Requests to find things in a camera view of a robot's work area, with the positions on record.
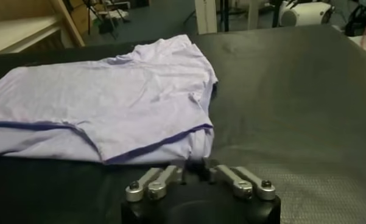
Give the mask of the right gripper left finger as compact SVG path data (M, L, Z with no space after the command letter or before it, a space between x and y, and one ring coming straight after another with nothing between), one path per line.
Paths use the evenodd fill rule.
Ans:
M169 185L183 182L184 169L184 161L173 161L165 168L151 167L125 188L125 200L136 203L145 197L150 200L162 199L166 196Z

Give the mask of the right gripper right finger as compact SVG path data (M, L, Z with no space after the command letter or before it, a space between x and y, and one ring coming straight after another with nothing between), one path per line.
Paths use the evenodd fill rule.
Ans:
M215 159L203 159L208 188L206 196L214 201L225 201L232 198L261 201L274 201L276 187L268 179L262 179L243 166L230 167Z

